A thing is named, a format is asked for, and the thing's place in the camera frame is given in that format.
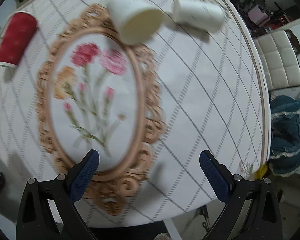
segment diamond pattern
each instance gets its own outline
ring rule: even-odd
[[[67,22],[91,3],[107,0],[35,0],[24,8],[40,30],[14,73],[0,68],[0,158],[24,181],[53,179],[53,156],[39,144],[35,91],[37,71]],[[163,11],[173,0],[144,0]],[[155,149],[154,164],[138,195],[127,198],[112,217],[81,200],[76,207],[88,226],[133,226],[178,215],[215,198],[198,165],[209,149],[231,172],[260,165],[262,108],[256,69],[233,16],[222,31],[209,34],[167,21],[146,43],[156,52],[161,107],[167,128]],[[52,205],[56,221],[61,221]]]

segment red paper cup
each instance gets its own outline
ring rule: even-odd
[[[0,66],[18,66],[37,28],[37,20],[28,12],[20,11],[12,16],[0,45]]]

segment white cushioned seat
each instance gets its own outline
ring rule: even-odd
[[[284,30],[254,40],[265,71],[268,90],[300,86],[300,66]]]

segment patterned tablecloth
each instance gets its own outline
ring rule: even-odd
[[[173,0],[145,0],[165,12]],[[0,67],[0,158],[16,177],[100,166],[76,203],[90,227],[170,218],[216,198],[198,163],[209,149],[244,177],[268,158],[262,66],[229,0],[217,33],[169,14],[145,45],[120,42],[107,0],[30,0],[40,23],[15,71]],[[56,207],[53,215],[59,221]]]

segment overturned cup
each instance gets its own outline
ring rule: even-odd
[[[128,45],[150,38],[163,19],[158,7],[143,0],[109,0],[106,7],[121,41]]]
[[[172,19],[176,23],[187,23],[193,27],[217,32],[225,21],[224,10],[213,3],[197,0],[174,0]]]

